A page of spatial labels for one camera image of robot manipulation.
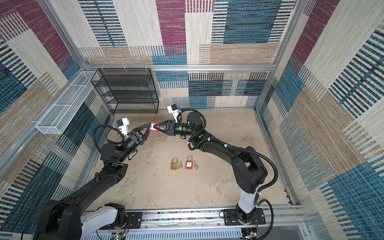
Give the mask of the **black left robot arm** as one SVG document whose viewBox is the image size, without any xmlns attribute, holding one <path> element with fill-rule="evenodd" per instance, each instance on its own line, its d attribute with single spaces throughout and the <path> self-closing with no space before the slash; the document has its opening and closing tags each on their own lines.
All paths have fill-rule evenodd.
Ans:
<svg viewBox="0 0 384 240">
<path fill-rule="evenodd" d="M 119 183 L 126 175 L 129 155 L 143 145 L 150 134 L 151 124 L 133 129 L 122 140 L 108 140 L 98 148 L 104 167 L 94 178 L 76 192 L 59 201 L 49 201 L 37 216 L 39 220 L 35 240 L 80 240 L 87 235 L 110 226 L 127 227 L 125 207 L 109 203 L 95 212 L 86 214 L 87 208 L 104 192 Z"/>
</svg>

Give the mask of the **brass padlock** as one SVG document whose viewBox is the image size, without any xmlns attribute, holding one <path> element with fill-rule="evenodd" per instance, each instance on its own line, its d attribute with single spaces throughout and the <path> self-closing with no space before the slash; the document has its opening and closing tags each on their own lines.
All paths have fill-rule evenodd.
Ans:
<svg viewBox="0 0 384 240">
<path fill-rule="evenodd" d="M 171 170 L 179 170 L 180 169 L 180 163 L 177 158 L 173 158 L 171 160 Z"/>
</svg>

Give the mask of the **small red padlock with key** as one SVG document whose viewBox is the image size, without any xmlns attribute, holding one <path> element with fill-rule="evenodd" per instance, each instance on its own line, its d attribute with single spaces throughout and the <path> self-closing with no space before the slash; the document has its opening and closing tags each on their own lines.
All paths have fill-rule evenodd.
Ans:
<svg viewBox="0 0 384 240">
<path fill-rule="evenodd" d="M 159 130 L 155 127 L 156 123 L 142 123 L 141 126 L 146 126 L 148 124 L 150 124 L 149 130 L 151 132 L 159 132 Z"/>
</svg>

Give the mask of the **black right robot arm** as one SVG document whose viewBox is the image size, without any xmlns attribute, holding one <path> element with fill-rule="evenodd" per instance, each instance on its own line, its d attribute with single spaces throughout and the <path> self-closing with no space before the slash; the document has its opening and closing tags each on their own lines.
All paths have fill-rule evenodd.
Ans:
<svg viewBox="0 0 384 240">
<path fill-rule="evenodd" d="M 241 224 L 248 224 L 254 219 L 255 202 L 258 190 L 263 185 L 268 171 L 260 156 L 251 147 L 245 149 L 229 145 L 205 130 L 207 121 L 198 111 L 191 111 L 185 123 L 180 123 L 181 113 L 176 120 L 168 120 L 154 125 L 154 129 L 170 135 L 189 136 L 188 147 L 191 151 L 200 150 L 217 156 L 232 166 L 236 183 L 241 188 L 240 200 L 236 206 Z"/>
</svg>

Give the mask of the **red padlock with white label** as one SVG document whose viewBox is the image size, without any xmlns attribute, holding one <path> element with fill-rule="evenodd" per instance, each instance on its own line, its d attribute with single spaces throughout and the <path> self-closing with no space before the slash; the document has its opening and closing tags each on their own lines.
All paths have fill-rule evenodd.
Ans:
<svg viewBox="0 0 384 240">
<path fill-rule="evenodd" d="M 192 170 L 193 169 L 193 164 L 194 164 L 193 156 L 192 155 L 188 155 L 187 160 L 186 160 L 186 169 Z"/>
</svg>

